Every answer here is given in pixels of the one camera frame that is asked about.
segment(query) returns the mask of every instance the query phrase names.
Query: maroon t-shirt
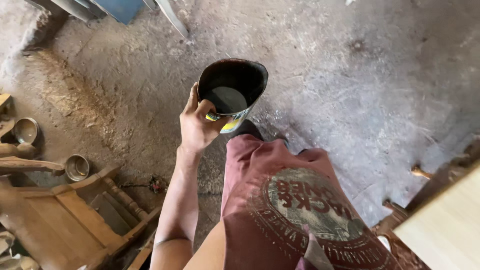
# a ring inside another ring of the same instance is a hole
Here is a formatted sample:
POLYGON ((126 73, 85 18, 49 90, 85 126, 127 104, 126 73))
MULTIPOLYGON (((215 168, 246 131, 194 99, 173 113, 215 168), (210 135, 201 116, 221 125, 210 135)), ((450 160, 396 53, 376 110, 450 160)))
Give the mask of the maroon t-shirt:
POLYGON ((294 156, 282 140, 231 139, 221 217, 227 270, 294 270, 309 244, 305 224, 336 270, 400 269, 350 204, 322 149, 294 156))

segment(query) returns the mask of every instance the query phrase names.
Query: dusty floor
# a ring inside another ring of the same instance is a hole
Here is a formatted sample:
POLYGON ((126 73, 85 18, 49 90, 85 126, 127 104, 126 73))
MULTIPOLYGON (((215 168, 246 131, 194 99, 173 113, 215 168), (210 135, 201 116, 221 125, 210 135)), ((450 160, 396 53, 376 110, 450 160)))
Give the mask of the dusty floor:
MULTIPOLYGON (((347 196, 373 225, 389 213, 383 199, 406 205, 424 184, 411 165, 434 171, 480 128, 477 0, 172 4, 188 39, 159 10, 144 8, 128 26, 70 18, 50 49, 21 56, 14 45, 35 10, 2 2, 0 23, 15 31, 0 30, 0 86, 19 116, 40 123, 43 159, 79 153, 97 168, 122 163, 121 183, 169 179, 190 86, 208 64, 245 58, 270 73, 251 119, 269 139, 285 135, 293 153, 328 150, 347 196), (18 6, 25 12, 9 13, 18 6)), ((219 220, 227 139, 201 163, 197 245, 219 220)), ((128 193, 146 209, 163 200, 128 193)))

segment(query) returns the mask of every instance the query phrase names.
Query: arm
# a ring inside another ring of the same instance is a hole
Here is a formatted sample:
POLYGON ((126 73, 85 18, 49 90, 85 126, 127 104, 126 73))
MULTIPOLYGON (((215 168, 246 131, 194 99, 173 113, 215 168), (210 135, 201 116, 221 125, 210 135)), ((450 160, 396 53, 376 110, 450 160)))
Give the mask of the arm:
POLYGON ((228 118, 212 122, 205 118, 215 106, 197 102, 197 83, 180 115, 182 143, 162 207, 151 270, 183 269, 193 255, 193 238, 198 220, 197 172, 203 150, 218 136, 228 118))

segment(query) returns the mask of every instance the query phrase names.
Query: hand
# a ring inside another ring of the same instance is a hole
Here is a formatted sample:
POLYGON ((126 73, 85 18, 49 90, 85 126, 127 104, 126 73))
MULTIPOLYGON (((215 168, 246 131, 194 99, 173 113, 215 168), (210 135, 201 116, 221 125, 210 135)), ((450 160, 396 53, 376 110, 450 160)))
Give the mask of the hand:
POLYGON ((181 148, 190 153, 201 153, 220 133, 230 117, 222 117, 216 121, 205 118, 209 111, 216 112, 215 105, 209 100, 198 104, 198 83, 190 91, 185 109, 180 114, 181 148))

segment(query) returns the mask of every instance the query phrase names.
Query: metal can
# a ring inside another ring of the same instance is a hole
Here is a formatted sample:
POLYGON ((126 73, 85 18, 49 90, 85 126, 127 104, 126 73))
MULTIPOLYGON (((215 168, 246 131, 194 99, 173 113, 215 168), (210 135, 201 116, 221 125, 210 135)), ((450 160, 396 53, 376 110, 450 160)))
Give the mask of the metal can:
POLYGON ((209 112, 206 117, 216 121, 230 116, 233 120, 227 123, 220 133, 235 131, 247 118, 258 98, 264 92, 268 81, 267 69, 260 63, 245 59, 222 59, 204 69, 198 81, 198 102, 201 102, 209 91, 225 86, 239 91, 246 100, 246 109, 233 113, 209 112))

